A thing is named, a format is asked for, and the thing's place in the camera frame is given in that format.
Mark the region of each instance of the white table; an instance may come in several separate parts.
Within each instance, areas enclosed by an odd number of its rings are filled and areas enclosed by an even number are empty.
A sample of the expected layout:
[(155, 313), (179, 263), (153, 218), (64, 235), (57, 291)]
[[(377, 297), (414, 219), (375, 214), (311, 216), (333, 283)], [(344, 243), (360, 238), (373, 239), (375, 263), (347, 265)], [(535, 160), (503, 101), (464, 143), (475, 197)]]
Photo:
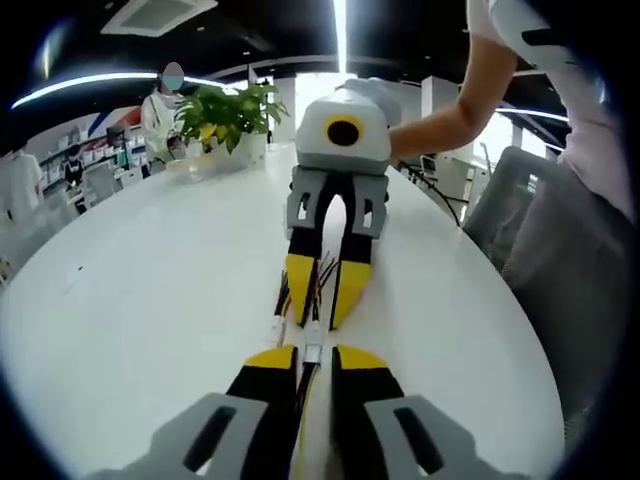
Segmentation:
[[(143, 455), (159, 426), (206, 393), (224, 393), (247, 357), (270, 348), (294, 157), (293, 146), (276, 147), (262, 169), (197, 184), (155, 175), (70, 224), (9, 286), (4, 370), (72, 475)], [(499, 470), (549, 473), (563, 451), (562, 414), (526, 316), (451, 219), (388, 175), (372, 281), (328, 346), (382, 356), (405, 393), (425, 395), (470, 430)], [(334, 253), (339, 206), (325, 228)], [(324, 318), (329, 310), (325, 300)], [(287, 332), (300, 338), (291, 322)], [(323, 478), (329, 372), (309, 404), (306, 479)]]

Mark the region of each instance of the green leaves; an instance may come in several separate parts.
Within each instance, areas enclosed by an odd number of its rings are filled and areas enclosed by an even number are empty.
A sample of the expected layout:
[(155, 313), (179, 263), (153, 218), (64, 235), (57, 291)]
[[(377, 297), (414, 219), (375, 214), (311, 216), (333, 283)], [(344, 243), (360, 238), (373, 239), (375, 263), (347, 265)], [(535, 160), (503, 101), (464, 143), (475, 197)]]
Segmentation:
[(186, 97), (176, 115), (177, 120), (184, 121), (182, 134), (187, 139), (199, 138), (203, 127), (214, 125), (213, 137), (231, 153), (242, 135), (266, 134), (268, 117), (279, 124), (283, 115), (289, 115), (282, 102), (273, 100), (278, 93), (274, 86), (251, 85), (236, 92), (229, 95), (220, 87), (203, 86)]

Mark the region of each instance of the air conditioning vent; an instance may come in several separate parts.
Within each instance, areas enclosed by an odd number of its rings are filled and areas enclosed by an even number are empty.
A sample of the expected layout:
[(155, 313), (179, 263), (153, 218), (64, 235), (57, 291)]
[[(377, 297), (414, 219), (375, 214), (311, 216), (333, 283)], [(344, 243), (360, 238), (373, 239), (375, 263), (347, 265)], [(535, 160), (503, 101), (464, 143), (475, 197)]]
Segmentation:
[(217, 5), (216, 0), (130, 0), (101, 33), (160, 37)]

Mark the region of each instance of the ceiling light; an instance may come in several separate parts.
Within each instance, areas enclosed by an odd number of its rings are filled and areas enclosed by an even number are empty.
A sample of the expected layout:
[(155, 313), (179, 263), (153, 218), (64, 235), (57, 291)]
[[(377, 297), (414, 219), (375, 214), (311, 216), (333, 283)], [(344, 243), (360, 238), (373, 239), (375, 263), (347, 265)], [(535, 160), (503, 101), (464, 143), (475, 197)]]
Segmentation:
[(519, 108), (496, 108), (497, 113), (517, 113), (518, 115), (531, 115), (532, 117), (550, 118), (551, 120), (558, 120), (560, 122), (569, 123), (567, 117), (562, 115), (555, 115), (553, 113), (538, 112), (537, 110), (525, 110)]
[(338, 71), (347, 73), (347, 0), (333, 0), (338, 40)]
[(558, 152), (564, 152), (564, 148), (562, 148), (562, 147), (558, 147), (557, 145), (552, 145), (552, 144), (550, 144), (550, 143), (545, 143), (545, 146), (546, 146), (547, 148), (552, 149), (552, 150), (557, 150)]
[[(83, 85), (85, 83), (94, 83), (94, 82), (106, 82), (111, 80), (153, 80), (157, 77), (158, 75), (156, 73), (125, 72), (125, 73), (101, 73), (99, 75), (89, 75), (87, 77), (74, 78), (72, 80), (66, 80), (64, 82), (49, 85), (47, 87), (41, 88), (40, 90), (36, 90), (35, 92), (32, 92), (29, 95), (22, 97), (20, 100), (17, 100), (13, 105), (11, 105), (11, 110), (13, 110), (16, 107), (19, 107), (20, 105), (24, 105), (27, 102), (35, 100), (37, 98), (44, 97), (45, 95), (49, 95), (50, 93), (57, 92), (65, 88), (75, 87), (76, 85)], [(195, 77), (184, 77), (184, 81), (189, 83), (196, 83), (200, 85), (209, 85), (209, 86), (215, 86), (215, 87), (224, 86), (222, 83), (219, 83), (219, 82), (213, 82), (211, 80), (205, 80), (205, 79), (195, 78)]]

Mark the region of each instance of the potted plant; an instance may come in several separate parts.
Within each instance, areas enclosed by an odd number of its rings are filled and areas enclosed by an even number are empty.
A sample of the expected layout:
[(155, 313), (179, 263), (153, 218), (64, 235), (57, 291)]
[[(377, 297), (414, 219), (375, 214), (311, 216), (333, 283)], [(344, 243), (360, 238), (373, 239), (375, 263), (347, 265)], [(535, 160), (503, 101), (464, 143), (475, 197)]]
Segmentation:
[(278, 91), (271, 85), (234, 90), (227, 93), (221, 87), (200, 87), (185, 97), (176, 119), (184, 122), (182, 135), (187, 143), (199, 140), (214, 163), (242, 168), (260, 154), (257, 150), (264, 155), (268, 118), (279, 124), (289, 113), (282, 102), (271, 99), (270, 94)]

